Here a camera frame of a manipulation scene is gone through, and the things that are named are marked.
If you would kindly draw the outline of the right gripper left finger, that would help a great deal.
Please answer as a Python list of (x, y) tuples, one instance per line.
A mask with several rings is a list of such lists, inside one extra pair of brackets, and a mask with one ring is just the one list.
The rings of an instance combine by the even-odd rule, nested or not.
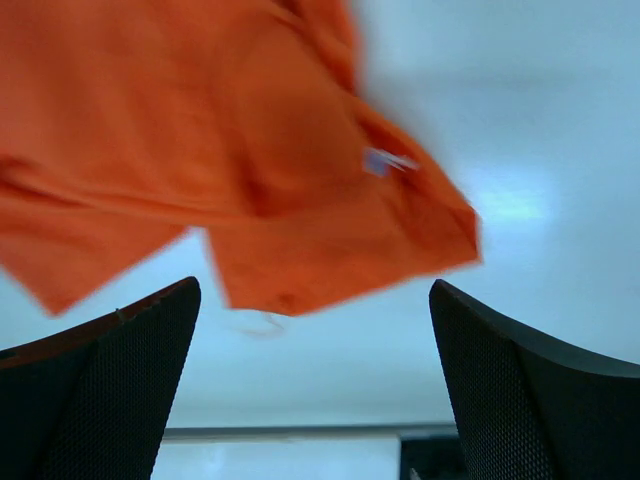
[(187, 277), (3, 350), (2, 478), (150, 478), (200, 305)]

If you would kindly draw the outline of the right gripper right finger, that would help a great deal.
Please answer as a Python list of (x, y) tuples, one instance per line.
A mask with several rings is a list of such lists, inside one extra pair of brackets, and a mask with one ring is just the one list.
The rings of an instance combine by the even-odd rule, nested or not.
[(443, 280), (429, 307), (470, 478), (638, 478), (638, 365), (554, 338)]

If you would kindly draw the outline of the orange t shirt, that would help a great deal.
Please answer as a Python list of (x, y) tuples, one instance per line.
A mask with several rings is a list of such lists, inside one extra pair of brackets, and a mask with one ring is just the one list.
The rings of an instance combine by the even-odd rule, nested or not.
[(190, 227), (229, 304), (301, 315), (480, 257), (358, 93), (344, 1), (5, 1), (1, 264), (59, 314)]

